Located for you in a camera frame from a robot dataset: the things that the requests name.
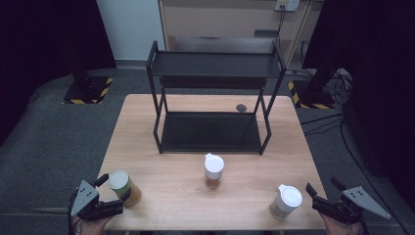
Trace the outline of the person's left hand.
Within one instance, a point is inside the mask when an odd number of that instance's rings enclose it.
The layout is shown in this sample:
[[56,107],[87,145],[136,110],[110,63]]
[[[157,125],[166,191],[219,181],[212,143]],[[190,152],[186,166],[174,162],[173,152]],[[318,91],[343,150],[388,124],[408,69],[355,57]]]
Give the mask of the person's left hand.
[[76,229],[76,235],[102,235],[107,223],[112,217],[105,217],[96,221],[81,221]]

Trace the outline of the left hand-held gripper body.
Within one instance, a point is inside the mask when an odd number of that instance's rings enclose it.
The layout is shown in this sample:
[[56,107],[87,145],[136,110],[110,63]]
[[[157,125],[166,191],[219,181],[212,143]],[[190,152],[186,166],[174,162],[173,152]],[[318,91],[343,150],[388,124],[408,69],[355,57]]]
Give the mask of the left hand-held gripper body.
[[82,180],[69,203],[69,215],[84,221],[96,221],[123,213],[123,200],[102,202],[99,192],[89,182]]

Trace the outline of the black metal two-tier rack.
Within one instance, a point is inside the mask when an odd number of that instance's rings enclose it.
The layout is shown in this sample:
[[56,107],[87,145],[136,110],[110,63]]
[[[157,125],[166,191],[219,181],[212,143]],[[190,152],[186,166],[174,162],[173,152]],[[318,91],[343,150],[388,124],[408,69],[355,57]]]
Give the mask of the black metal two-tier rack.
[[[262,154],[272,136],[269,115],[286,63],[276,45],[269,52],[162,51],[154,42],[146,71],[156,110],[153,135],[160,153]],[[161,90],[240,89],[257,92],[250,112],[172,111]]]

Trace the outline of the white-lidded jar of red spice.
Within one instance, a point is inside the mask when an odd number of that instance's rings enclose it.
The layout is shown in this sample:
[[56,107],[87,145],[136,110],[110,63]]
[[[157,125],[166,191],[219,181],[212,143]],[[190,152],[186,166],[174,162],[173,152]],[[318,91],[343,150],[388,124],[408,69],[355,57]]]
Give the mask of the white-lidded jar of red spice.
[[212,153],[205,155],[205,178],[208,188],[215,189],[220,185],[224,166],[225,163],[221,157]]

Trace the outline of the dark curtain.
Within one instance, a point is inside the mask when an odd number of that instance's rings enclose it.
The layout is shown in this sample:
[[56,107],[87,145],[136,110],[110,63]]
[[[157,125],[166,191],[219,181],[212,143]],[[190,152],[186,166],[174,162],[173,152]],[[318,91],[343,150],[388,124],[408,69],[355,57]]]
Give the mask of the dark curtain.
[[351,75],[344,110],[359,151],[415,211],[415,0],[324,0],[303,66]]
[[71,73],[65,51],[88,71],[115,66],[97,0],[0,0],[0,145],[35,89]]

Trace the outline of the white-lidded jar of pale spice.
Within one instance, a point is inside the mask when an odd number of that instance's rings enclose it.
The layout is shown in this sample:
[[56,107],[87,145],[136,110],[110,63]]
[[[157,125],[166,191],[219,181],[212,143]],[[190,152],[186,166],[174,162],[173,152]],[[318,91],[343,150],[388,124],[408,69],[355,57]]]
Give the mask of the white-lidded jar of pale spice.
[[277,196],[270,204],[271,214],[278,219],[285,219],[302,203],[302,194],[294,186],[281,184],[277,189]]

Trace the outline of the person's right hand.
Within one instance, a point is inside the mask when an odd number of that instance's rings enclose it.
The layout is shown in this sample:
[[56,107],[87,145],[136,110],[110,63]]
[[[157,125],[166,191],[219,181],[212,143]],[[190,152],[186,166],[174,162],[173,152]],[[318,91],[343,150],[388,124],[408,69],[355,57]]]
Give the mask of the person's right hand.
[[362,235],[363,226],[360,222],[347,224],[334,220],[326,214],[320,213],[327,235]]

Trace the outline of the white wall power outlet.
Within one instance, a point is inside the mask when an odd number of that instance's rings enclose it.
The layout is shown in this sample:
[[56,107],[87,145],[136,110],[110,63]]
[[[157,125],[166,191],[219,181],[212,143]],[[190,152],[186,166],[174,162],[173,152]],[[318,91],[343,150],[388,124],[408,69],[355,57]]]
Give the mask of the white wall power outlet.
[[295,12],[300,5],[300,0],[276,0],[275,10],[277,12]]

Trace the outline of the green-banded jar of yellow spice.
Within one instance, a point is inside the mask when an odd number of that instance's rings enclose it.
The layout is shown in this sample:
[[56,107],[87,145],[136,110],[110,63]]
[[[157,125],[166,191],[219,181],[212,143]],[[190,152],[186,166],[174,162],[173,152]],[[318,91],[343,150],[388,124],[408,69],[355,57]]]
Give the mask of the green-banded jar of yellow spice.
[[117,170],[110,174],[109,186],[119,198],[121,198],[121,196],[127,191],[130,191],[130,196],[124,202],[126,207],[134,206],[141,198],[140,189],[131,180],[129,174],[124,170]]

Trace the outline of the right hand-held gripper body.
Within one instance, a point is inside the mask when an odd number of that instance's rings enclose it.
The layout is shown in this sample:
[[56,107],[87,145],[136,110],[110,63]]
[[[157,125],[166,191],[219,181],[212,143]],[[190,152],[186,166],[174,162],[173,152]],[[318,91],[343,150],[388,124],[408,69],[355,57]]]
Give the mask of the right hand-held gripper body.
[[385,219],[391,215],[384,210],[361,186],[345,189],[336,203],[331,203],[318,194],[312,199],[312,208],[341,223],[356,223],[369,211]]

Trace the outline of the black stand with striped base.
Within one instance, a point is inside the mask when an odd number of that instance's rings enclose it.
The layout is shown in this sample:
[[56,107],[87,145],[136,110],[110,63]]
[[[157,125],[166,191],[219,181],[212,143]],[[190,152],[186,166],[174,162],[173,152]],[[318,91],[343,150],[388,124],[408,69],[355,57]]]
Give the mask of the black stand with striped base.
[[65,104],[100,104],[113,80],[107,76],[92,76],[85,69],[76,53],[64,53],[66,64],[73,76],[73,83],[64,96]]
[[329,79],[314,77],[312,69],[302,69],[300,63],[293,63],[288,68],[289,75],[298,76],[288,83],[294,104],[305,109],[334,109],[335,100],[325,88]]

